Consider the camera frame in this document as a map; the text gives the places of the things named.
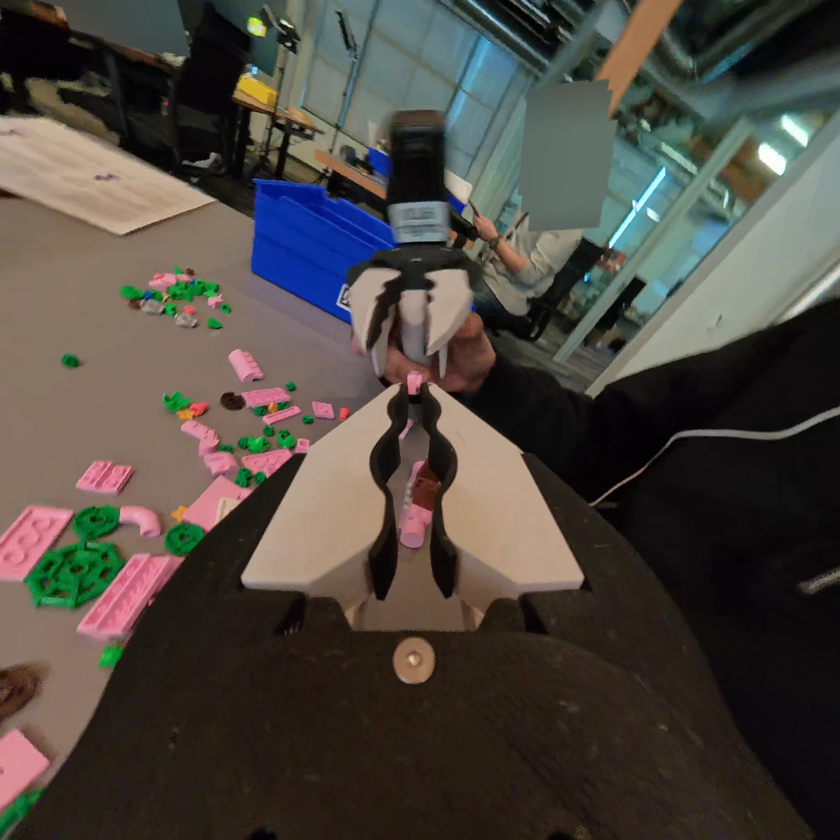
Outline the blue plastic bin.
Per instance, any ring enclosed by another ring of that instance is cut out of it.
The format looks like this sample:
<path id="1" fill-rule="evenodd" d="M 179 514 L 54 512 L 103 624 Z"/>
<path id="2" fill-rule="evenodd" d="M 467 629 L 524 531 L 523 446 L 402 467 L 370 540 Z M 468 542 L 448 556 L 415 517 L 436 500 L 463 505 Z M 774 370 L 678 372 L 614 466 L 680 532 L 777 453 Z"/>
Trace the blue plastic bin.
<path id="1" fill-rule="evenodd" d="M 388 224 L 321 185 L 254 181 L 252 272 L 312 306 L 351 322 L 347 271 L 394 247 Z"/>

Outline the pile of pink toy bricks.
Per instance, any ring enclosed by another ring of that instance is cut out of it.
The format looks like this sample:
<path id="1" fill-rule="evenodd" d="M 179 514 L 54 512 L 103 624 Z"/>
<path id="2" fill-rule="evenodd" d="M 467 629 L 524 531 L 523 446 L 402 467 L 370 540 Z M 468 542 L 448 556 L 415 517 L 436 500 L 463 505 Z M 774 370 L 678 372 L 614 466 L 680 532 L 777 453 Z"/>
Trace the pile of pink toy bricks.
<path id="1" fill-rule="evenodd" d="M 128 642 L 87 729 L 10 838 L 358 838 L 342 694 L 360 657 L 331 598 L 244 588 L 297 472 L 273 449 L 248 489 L 219 476 L 164 553 L 119 568 L 110 542 L 47 553 L 45 608 L 93 595 L 78 635 Z M 240 504 L 214 527 L 221 497 Z"/>

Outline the person's right forearm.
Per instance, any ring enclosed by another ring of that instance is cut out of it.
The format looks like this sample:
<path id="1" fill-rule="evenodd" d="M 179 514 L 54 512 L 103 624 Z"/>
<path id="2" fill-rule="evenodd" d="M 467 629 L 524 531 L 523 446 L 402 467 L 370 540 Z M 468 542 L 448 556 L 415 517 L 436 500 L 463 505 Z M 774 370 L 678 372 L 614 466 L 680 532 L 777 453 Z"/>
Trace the person's right forearm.
<path id="1" fill-rule="evenodd" d="M 591 397 L 505 360 L 461 401 L 587 501 L 633 473 L 676 429 L 666 394 L 634 377 Z"/>

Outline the computer monitor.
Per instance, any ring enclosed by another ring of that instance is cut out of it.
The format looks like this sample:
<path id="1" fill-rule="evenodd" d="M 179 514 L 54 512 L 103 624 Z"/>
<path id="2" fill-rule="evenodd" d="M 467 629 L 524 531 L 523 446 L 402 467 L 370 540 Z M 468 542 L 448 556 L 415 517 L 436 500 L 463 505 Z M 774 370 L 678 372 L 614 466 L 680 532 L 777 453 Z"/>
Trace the computer monitor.
<path id="1" fill-rule="evenodd" d="M 280 18 L 284 2 L 179 1 L 184 29 L 190 37 L 202 26 L 206 6 L 213 8 L 207 15 L 207 26 L 212 37 L 221 44 L 232 46 L 246 65 L 256 67 L 272 77 L 277 64 L 277 40 L 270 32 L 256 35 L 249 26 L 252 19 L 261 23 L 259 16 L 264 6 L 268 6 L 276 18 Z"/>

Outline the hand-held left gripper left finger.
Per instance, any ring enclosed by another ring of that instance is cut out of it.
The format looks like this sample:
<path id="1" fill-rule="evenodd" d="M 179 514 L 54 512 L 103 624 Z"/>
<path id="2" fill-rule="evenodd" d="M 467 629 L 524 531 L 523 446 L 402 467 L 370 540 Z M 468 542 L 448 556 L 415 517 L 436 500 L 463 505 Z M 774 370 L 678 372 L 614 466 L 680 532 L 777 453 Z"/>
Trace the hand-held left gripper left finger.
<path id="1" fill-rule="evenodd" d="M 287 464 L 297 472 L 241 574 L 244 588 L 329 598 L 344 610 L 386 598 L 398 556 L 389 481 L 403 428 L 404 389 L 392 385 Z"/>

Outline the yellow box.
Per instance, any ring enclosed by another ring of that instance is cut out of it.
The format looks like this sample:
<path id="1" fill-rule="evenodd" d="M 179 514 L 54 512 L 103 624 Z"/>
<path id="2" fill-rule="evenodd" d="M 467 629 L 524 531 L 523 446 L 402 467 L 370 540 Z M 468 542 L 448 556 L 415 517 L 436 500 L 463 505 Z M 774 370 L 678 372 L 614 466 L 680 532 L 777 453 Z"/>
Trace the yellow box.
<path id="1" fill-rule="evenodd" d="M 277 104 L 277 92 L 257 77 L 244 74 L 238 79 L 233 100 L 251 109 L 270 111 Z"/>

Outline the person's right hand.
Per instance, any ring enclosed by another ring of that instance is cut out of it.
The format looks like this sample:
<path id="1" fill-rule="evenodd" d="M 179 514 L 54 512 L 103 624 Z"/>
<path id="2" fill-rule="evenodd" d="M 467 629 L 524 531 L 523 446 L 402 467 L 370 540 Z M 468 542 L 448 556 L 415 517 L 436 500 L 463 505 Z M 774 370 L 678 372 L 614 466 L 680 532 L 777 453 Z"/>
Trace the person's right hand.
<path id="1" fill-rule="evenodd" d="M 401 327 L 391 331 L 385 370 L 380 379 L 388 384 L 405 384 L 411 373 L 419 373 L 423 383 L 432 383 L 451 394 L 476 392 L 496 362 L 496 354 L 485 334 L 484 324 L 476 312 L 471 312 L 464 324 L 448 343 L 448 357 L 444 374 L 434 358 L 430 365 L 409 360 L 403 353 Z"/>

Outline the pink brown brick assembly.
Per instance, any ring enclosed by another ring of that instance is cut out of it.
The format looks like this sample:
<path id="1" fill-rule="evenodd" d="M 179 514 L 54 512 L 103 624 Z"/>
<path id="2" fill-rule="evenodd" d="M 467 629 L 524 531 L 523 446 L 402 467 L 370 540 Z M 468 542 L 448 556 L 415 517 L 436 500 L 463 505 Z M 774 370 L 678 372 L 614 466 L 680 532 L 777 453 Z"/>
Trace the pink brown brick assembly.
<path id="1" fill-rule="evenodd" d="M 427 459 L 414 464 L 397 523 L 399 542 L 407 549 L 418 550 L 424 544 L 441 484 Z"/>

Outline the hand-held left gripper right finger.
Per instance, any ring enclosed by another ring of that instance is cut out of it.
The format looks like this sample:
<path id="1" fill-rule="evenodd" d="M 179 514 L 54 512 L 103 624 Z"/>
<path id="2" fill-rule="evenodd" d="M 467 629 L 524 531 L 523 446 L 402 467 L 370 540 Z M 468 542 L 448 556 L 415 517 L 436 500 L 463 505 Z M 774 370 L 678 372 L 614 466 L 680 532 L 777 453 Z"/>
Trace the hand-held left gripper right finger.
<path id="1" fill-rule="evenodd" d="M 429 553 L 443 597 L 485 614 L 500 599 L 579 590 L 585 575 L 520 448 L 438 386 L 420 396 L 440 481 Z"/>

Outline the printed paper sheet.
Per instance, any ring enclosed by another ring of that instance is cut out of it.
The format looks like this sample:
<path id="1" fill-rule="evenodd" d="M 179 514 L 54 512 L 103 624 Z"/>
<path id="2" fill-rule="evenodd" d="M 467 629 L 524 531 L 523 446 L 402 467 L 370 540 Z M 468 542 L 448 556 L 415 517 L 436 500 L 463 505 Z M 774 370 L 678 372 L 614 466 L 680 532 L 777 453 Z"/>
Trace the printed paper sheet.
<path id="1" fill-rule="evenodd" d="M 1 118 L 2 191 L 125 236 L 215 199 L 95 136 L 47 118 Z"/>

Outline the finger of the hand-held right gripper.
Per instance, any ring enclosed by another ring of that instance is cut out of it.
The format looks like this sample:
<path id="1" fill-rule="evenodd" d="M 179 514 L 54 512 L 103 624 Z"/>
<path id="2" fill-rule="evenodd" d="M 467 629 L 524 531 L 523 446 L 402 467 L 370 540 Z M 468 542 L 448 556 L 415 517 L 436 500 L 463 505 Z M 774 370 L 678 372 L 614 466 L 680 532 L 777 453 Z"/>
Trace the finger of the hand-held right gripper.
<path id="1" fill-rule="evenodd" d="M 437 375 L 443 378 L 448 343 L 473 310 L 473 292 L 466 270 L 433 270 L 426 277 L 432 283 L 427 293 L 426 356 L 437 359 Z"/>
<path id="2" fill-rule="evenodd" d="M 399 269 L 366 269 L 349 288 L 353 339 L 371 358 L 377 377 L 385 376 L 386 356 L 403 292 Z"/>

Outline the wooden background desk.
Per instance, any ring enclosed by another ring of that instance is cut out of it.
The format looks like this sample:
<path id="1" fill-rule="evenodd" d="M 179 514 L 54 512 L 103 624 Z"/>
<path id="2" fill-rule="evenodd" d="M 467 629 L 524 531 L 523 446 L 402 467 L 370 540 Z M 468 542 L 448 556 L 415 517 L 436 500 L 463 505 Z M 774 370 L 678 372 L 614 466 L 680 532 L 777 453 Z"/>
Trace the wooden background desk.
<path id="1" fill-rule="evenodd" d="M 274 130 L 280 132 L 280 146 L 277 149 L 276 163 L 273 177 L 277 180 L 285 179 L 287 158 L 291 140 L 297 138 L 312 141 L 317 134 L 323 134 L 310 118 L 296 108 L 282 108 L 280 105 L 268 107 L 257 99 L 237 89 L 233 95 L 233 104 L 237 108 L 238 116 L 235 122 L 233 158 L 228 171 L 237 180 L 242 180 L 245 169 L 245 153 L 250 142 L 250 118 L 252 115 L 265 116 L 268 121 L 268 134 L 262 147 L 258 163 L 255 165 L 248 179 L 257 177 L 259 172 L 268 169 L 268 159 L 271 154 L 271 137 Z"/>
<path id="2" fill-rule="evenodd" d="M 386 183 L 382 179 L 368 175 L 324 150 L 316 149 L 313 154 L 316 161 L 329 173 L 341 176 L 344 180 L 356 184 L 381 200 L 386 199 Z"/>

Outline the pile of green toy pieces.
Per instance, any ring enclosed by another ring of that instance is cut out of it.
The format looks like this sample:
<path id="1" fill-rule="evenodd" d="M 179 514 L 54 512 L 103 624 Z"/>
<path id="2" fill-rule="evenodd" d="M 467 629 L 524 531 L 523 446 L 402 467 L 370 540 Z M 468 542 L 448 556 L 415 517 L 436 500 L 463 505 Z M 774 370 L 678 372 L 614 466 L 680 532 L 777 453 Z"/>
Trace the pile of green toy pieces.
<path id="1" fill-rule="evenodd" d="M 122 284 L 118 294 L 129 308 L 167 318 L 183 330 L 220 331 L 233 313 L 220 285 L 192 268 L 174 266 L 171 271 L 154 273 L 145 286 Z"/>

